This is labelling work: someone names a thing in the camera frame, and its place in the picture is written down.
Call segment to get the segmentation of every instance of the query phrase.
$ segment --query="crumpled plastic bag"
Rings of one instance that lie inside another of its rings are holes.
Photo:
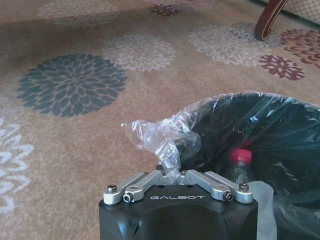
[[[257,240],[277,240],[277,225],[273,209],[274,190],[263,181],[248,183],[258,202]]]

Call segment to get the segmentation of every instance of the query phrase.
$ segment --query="screw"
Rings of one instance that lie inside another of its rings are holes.
[[[132,193],[129,192],[123,195],[122,199],[125,203],[128,204],[128,203],[131,203],[131,201],[134,199],[134,196],[132,195]]]
[[[227,192],[227,193],[224,195],[224,199],[225,199],[227,202],[231,202],[231,201],[234,199],[234,196],[232,195],[231,192]]]
[[[225,186],[216,186],[216,188],[219,190],[223,190],[223,189],[225,189]]]
[[[116,191],[117,191],[117,186],[116,186],[116,185],[110,184],[110,185],[108,186],[108,193],[112,194],[112,193],[114,193],[114,192],[116,192]]]
[[[249,186],[248,186],[248,184],[240,183],[240,184],[239,184],[239,190],[240,190],[241,192],[248,192],[248,191],[249,191]]]

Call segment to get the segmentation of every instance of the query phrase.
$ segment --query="dark red flower pattern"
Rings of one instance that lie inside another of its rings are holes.
[[[158,14],[162,16],[174,16],[180,13],[180,11],[175,6],[163,5],[163,4],[160,4],[160,5],[153,4],[152,6],[149,7],[149,10],[154,14]]]
[[[282,56],[264,55],[259,59],[261,66],[272,75],[289,80],[300,80],[305,76],[303,70],[295,62]]]
[[[293,29],[282,32],[284,49],[293,52],[305,64],[320,68],[320,31]]]

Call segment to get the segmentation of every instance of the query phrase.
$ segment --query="metal linkage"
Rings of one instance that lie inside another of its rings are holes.
[[[207,171],[204,173],[204,175],[220,184],[227,185],[237,202],[242,204],[252,203],[254,193],[249,189],[249,186],[247,184],[237,184],[224,178],[223,176],[220,176],[219,174],[214,173],[213,171]]]
[[[134,203],[144,198],[145,192],[154,185],[168,184],[163,171],[154,170],[149,174],[136,173],[125,179],[118,186],[109,185],[103,193],[103,201],[107,205],[117,204],[123,199],[126,203]],[[182,171],[178,180],[180,185],[198,185],[211,197],[219,201],[231,201],[249,204],[253,201],[253,192],[247,184],[236,184],[212,171],[200,173],[196,170]]]

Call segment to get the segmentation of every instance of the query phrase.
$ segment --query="logo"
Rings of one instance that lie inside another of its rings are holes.
[[[204,199],[205,196],[177,196],[177,197],[172,197],[172,196],[151,196],[151,200],[162,200],[162,199],[167,199],[167,200],[192,200],[192,199]]]

